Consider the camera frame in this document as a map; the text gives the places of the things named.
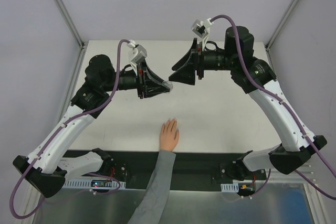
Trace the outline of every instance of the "gray wall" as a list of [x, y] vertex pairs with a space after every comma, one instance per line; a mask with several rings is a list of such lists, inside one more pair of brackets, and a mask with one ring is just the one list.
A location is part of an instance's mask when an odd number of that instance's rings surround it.
[[19, 179], [12, 161], [53, 128], [79, 49], [53, 0], [0, 0], [0, 9], [0, 222], [12, 223], [9, 196]]
[[[267, 42], [291, 0], [63, 0], [79, 34], [89, 39], [192, 40], [195, 19], [218, 14], [248, 27]], [[223, 40], [219, 21], [211, 40]]]
[[[302, 0], [271, 49], [271, 59], [288, 99], [336, 167], [336, 0]], [[321, 188], [336, 196], [335, 178], [314, 157]], [[336, 202], [324, 197], [332, 223]]]

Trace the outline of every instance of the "white table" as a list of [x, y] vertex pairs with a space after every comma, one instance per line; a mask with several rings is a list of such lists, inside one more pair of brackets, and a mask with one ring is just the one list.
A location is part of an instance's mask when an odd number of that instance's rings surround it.
[[[84, 83], [85, 68], [98, 54], [117, 64], [117, 40], [91, 40], [76, 91]], [[137, 41], [148, 53], [148, 66], [162, 79], [185, 55], [192, 41]], [[255, 57], [267, 60], [256, 42]], [[122, 47], [121, 66], [129, 48]], [[136, 90], [117, 91], [112, 102], [72, 144], [72, 150], [101, 148], [114, 151], [158, 151], [161, 125], [177, 118], [180, 142], [176, 152], [244, 153], [280, 144], [280, 138], [260, 107], [230, 78], [229, 71], [205, 71], [195, 86], [174, 83], [170, 94], [140, 100]]]

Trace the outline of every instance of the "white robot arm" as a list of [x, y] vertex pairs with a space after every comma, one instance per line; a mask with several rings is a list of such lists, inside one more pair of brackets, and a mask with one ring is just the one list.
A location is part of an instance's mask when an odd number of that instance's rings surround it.
[[[201, 40], [198, 42], [194, 38], [191, 49], [172, 67], [175, 72], [170, 75], [169, 80], [195, 85], [196, 74], [198, 79], [202, 79], [204, 70], [230, 71], [233, 81], [246, 94], [249, 94], [264, 111], [279, 134], [281, 144], [267, 150], [245, 153], [240, 159], [225, 168], [225, 174], [237, 180], [244, 180], [252, 172], [265, 168], [275, 168], [281, 173], [289, 174], [310, 159], [311, 155], [315, 153], [315, 147], [320, 150], [327, 144], [327, 141], [324, 136], [315, 136], [303, 124], [286, 99], [270, 66], [265, 61], [253, 56], [254, 37], [247, 28], [237, 27], [245, 71], [248, 71], [253, 82], [263, 90], [270, 91], [269, 93], [257, 89], [246, 76], [238, 55], [232, 27], [226, 30], [224, 49], [219, 48], [215, 42], [208, 41], [210, 27], [217, 17], [207, 19], [205, 22], [197, 20], [193, 24], [192, 31]], [[207, 43], [213, 44], [215, 49], [207, 49]], [[276, 95], [276, 99], [269, 95], [271, 93]], [[304, 129], [305, 135], [301, 133], [300, 127]], [[313, 141], [314, 147], [307, 139]]]
[[[169, 93], [172, 84], [162, 80], [150, 70], [145, 61], [146, 50], [133, 41], [130, 41], [128, 46], [131, 48], [130, 65], [127, 65], [119, 74], [118, 90], [137, 89], [140, 99]], [[132, 70], [126, 71], [127, 67], [132, 67]], [[23, 174], [37, 159], [25, 179], [46, 198], [56, 194], [65, 182], [73, 178], [90, 172], [110, 175], [113, 167], [111, 157], [98, 148], [84, 156], [62, 159], [78, 135], [99, 116], [103, 109], [77, 117], [71, 122], [69, 119], [105, 103], [109, 98], [107, 92], [112, 91], [116, 78], [116, 72], [106, 55], [94, 56], [85, 73], [85, 83], [77, 91], [71, 100], [71, 105], [52, 132], [27, 157], [17, 156], [13, 161], [14, 166]], [[38, 156], [41, 148], [59, 129], [61, 130]]]

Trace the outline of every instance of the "purple cable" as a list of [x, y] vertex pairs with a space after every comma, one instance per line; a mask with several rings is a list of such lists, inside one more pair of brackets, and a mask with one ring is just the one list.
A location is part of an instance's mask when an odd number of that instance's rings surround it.
[[268, 175], [267, 175], [267, 178], [265, 180], [265, 183], [263, 183], [263, 185], [258, 190], [256, 190], [256, 192], [253, 195], [256, 195], [258, 192], [260, 192], [264, 188], [264, 186], [266, 186], [270, 177], [271, 177], [271, 169], [268, 170]]
[[[263, 88], [262, 86], [258, 85], [253, 80], [253, 78], [249, 74], [249, 72], [248, 72], [248, 70], [246, 68], [246, 65], [244, 63], [244, 58], [243, 58], [243, 54], [241, 52], [241, 47], [240, 47], [240, 42], [239, 42], [239, 33], [238, 33], [238, 29], [237, 29], [236, 24], [234, 23], [234, 21], [229, 16], [223, 15], [223, 14], [222, 15], [217, 15], [217, 16], [213, 17], [212, 19], [210, 19], [210, 22], [212, 23], [212, 22], [214, 22], [215, 20], [217, 20], [219, 18], [224, 18], [224, 19], [228, 20], [231, 23], [231, 25], [232, 25], [233, 33], [235, 35], [235, 40], [236, 40], [236, 47], [237, 47], [237, 52], [238, 52], [238, 56], [239, 56], [239, 61], [240, 61], [241, 67], [243, 68], [243, 71], [244, 71], [247, 79], [257, 89], [259, 89], [259, 90], [263, 91], [264, 93], [268, 94], [269, 96], [275, 98], [279, 102], [283, 102], [283, 100], [280, 97], [278, 97], [276, 94], [270, 92], [269, 90], [266, 90], [265, 88]], [[305, 139], [307, 140], [307, 142], [311, 145], [311, 147], [314, 149], [314, 151], [316, 152], [316, 154], [320, 157], [320, 159], [322, 160], [322, 162], [326, 165], [326, 167], [330, 170], [330, 172], [332, 173], [332, 175], [336, 178], [336, 171], [329, 164], [329, 162], [325, 159], [325, 157], [323, 157], [322, 153], [317, 149], [317, 147], [314, 145], [314, 143], [310, 139], [310, 137], [307, 136], [306, 131], [304, 130], [303, 126], [301, 125], [301, 123], [300, 123], [299, 119], [297, 118], [297, 116], [295, 115], [294, 111], [291, 109], [291, 107], [287, 103], [283, 102], [282, 105], [288, 110], [289, 114], [293, 117], [295, 123], [299, 127], [302, 135], [305, 136]]]
[[310, 181], [310, 179], [307, 178], [302, 172], [299, 172], [298, 170], [295, 170], [294, 172], [296, 172], [297, 174], [299, 174], [305, 181], [307, 181], [307, 182], [308, 182], [312, 187], [314, 187], [317, 191], [319, 191], [320, 193], [322, 193], [323, 195], [325, 195], [325, 196], [328, 197], [329, 199], [336, 200], [336, 197], [327, 194], [325, 191], [323, 191], [322, 189], [320, 189], [319, 187], [317, 187], [317, 186], [316, 186], [312, 181]]
[[[116, 75], [116, 80], [114, 82], [114, 87], [113, 87], [113, 90], [112, 90], [112, 93], [111, 95], [109, 96], [109, 98], [102, 104], [100, 105], [99, 107], [93, 109], [93, 110], [90, 110], [90, 111], [87, 111], [87, 112], [83, 112], [83, 113], [80, 113], [78, 115], [75, 115], [71, 118], [69, 118], [64, 124], [67, 125], [68, 123], [70, 123], [71, 121], [73, 121], [74, 119], [76, 118], [79, 118], [81, 116], [84, 116], [84, 115], [88, 115], [88, 114], [92, 114], [92, 113], [95, 113], [103, 108], [105, 108], [109, 103], [110, 101], [112, 100], [115, 92], [117, 91], [117, 88], [118, 88], [118, 83], [119, 83], [119, 73], [120, 73], [120, 58], [121, 58], [121, 46], [122, 44], [126, 42], [126, 43], [130, 43], [129, 40], [126, 40], [126, 39], [122, 39], [121, 41], [119, 41], [119, 44], [118, 44], [118, 50], [117, 50], [117, 71], [115, 73]], [[41, 148], [41, 150], [37, 153], [37, 156], [40, 156], [43, 151], [48, 147], [48, 145], [53, 141], [53, 139], [57, 136], [57, 134], [63, 129], [63, 127], [59, 127], [54, 133], [53, 135], [49, 138], [49, 140], [46, 142], [46, 144]], [[20, 216], [16, 213], [15, 209], [14, 209], [14, 197], [15, 197], [15, 194], [20, 186], [20, 184], [22, 183], [22, 181], [24, 180], [24, 178], [26, 177], [26, 175], [29, 173], [29, 171], [31, 170], [31, 168], [33, 167], [33, 165], [36, 163], [37, 161], [37, 158], [33, 159], [33, 161], [31, 162], [31, 164], [27, 167], [27, 169], [25, 170], [25, 172], [22, 174], [21, 178], [18, 180], [18, 182], [16, 183], [13, 191], [12, 191], [12, 194], [10, 195], [10, 199], [9, 199], [9, 208], [11, 210], [11, 213], [12, 215], [16, 218], [16, 219], [26, 219], [30, 216], [32, 216], [37, 210], [38, 208], [42, 205], [43, 203], [43, 200], [41, 200], [38, 205], [36, 206], [36, 208], [31, 211], [29, 214], [27, 215], [24, 215], [24, 216]]]

